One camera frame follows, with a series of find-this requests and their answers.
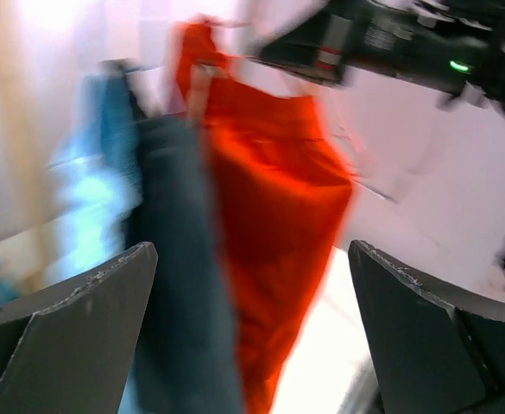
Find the red cloth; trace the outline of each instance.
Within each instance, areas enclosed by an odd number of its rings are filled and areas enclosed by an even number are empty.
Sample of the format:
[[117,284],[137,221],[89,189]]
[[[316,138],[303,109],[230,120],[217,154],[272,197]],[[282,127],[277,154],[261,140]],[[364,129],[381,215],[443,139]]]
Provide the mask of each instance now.
[[[208,21],[181,30],[176,81],[186,97],[193,64],[227,69],[230,58],[216,49]],[[273,97],[231,76],[214,78],[204,122],[248,413],[267,414],[323,278],[352,183],[324,139],[313,97]]]

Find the black garment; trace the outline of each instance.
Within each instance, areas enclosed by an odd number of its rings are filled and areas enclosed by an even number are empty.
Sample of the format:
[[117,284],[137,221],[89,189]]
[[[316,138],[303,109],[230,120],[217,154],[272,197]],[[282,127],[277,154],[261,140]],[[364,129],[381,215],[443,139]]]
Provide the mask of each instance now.
[[127,243],[153,242],[158,265],[123,403],[134,385],[141,411],[132,414],[242,414],[230,301],[198,137],[173,116],[138,127],[143,203],[128,220]]

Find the robotic arm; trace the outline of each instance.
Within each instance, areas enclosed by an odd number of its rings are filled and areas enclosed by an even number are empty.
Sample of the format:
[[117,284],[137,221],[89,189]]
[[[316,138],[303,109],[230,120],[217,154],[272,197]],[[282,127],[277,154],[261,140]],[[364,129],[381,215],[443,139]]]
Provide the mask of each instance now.
[[256,56],[324,85],[359,67],[442,91],[444,105],[474,90],[473,104],[486,97],[505,113],[505,0],[331,0]]

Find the dark blue cloth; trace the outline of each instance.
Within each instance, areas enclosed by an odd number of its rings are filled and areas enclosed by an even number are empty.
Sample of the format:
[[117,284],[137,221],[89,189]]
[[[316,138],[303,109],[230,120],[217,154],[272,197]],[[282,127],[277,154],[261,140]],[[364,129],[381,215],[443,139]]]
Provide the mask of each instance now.
[[138,129],[143,201],[128,220],[127,242],[153,242],[158,265],[120,413],[242,414],[199,138],[173,116]]

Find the green light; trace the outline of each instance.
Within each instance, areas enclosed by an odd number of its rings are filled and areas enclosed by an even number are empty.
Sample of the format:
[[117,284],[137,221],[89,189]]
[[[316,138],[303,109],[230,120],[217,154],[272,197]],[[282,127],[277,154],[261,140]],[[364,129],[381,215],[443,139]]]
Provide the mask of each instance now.
[[469,73],[470,67],[457,63],[455,60],[450,60],[450,66],[458,72]]

